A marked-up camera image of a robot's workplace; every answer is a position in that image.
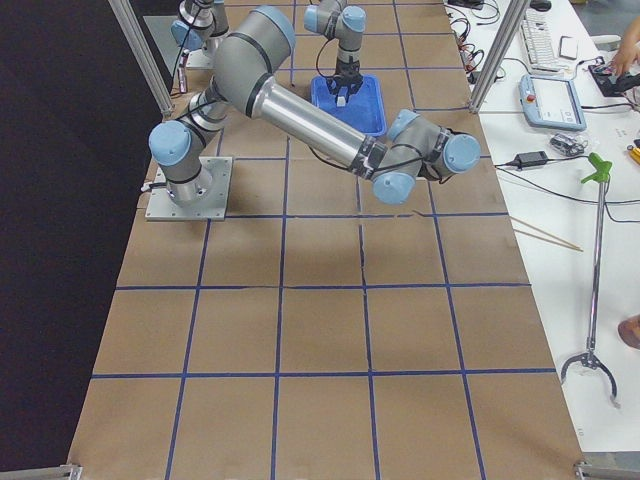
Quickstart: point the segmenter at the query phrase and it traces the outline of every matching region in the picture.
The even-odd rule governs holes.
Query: tablet
[[[587,128],[573,81],[525,75],[519,88],[522,110],[530,125],[573,131]]]

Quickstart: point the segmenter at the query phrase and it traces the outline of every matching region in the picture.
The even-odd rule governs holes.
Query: blue bin
[[[338,107],[335,96],[329,93],[326,80],[317,76],[311,80],[311,103],[362,133],[380,137],[387,131],[380,83],[373,75],[363,75],[362,78],[358,93],[351,95],[344,107]]]

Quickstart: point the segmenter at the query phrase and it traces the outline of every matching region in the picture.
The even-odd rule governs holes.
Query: keyboard
[[[520,26],[522,40],[527,52],[527,60],[531,73],[537,75],[558,75],[565,65],[558,62],[553,53],[549,26],[545,14],[527,8]]]

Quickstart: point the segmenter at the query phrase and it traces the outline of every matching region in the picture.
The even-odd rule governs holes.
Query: person's arm
[[[636,43],[640,41],[640,16],[631,22],[627,27],[620,43],[618,53],[616,53],[611,66],[615,69],[616,75],[628,72],[634,61],[640,60],[640,49]]]

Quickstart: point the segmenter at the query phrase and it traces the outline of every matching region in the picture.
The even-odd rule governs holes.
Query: blue joint cap
[[[464,173],[480,161],[480,144],[475,137],[462,133],[451,138],[444,146],[444,164],[453,173]]]
[[[296,33],[293,30],[291,21],[284,13],[271,5],[261,5],[258,8],[254,8],[252,12],[259,12],[271,20],[286,37],[287,42],[289,42],[289,50],[293,52],[293,47],[296,46]]]
[[[411,110],[402,109],[398,116],[389,127],[389,131],[387,132],[387,138],[392,142],[396,139],[398,135],[400,135],[407,125],[415,120],[416,117],[419,117],[416,112],[412,112]]]
[[[401,205],[407,201],[415,184],[416,179],[408,173],[383,173],[373,180],[373,194],[382,203]]]
[[[367,25],[367,14],[360,7],[347,7],[342,11],[342,22],[349,30],[363,33]]]
[[[187,32],[189,32],[189,36],[185,40],[184,37],[187,35]],[[204,43],[202,38],[198,35],[198,32],[195,30],[189,30],[189,26],[182,20],[173,21],[171,24],[171,35],[173,35],[178,46],[183,45],[182,48],[186,48],[191,52],[194,50],[200,50]]]
[[[304,11],[304,29],[318,33],[318,7],[309,5]]]
[[[149,149],[164,167],[180,162],[191,148],[191,133],[182,123],[171,120],[157,125],[149,135]]]

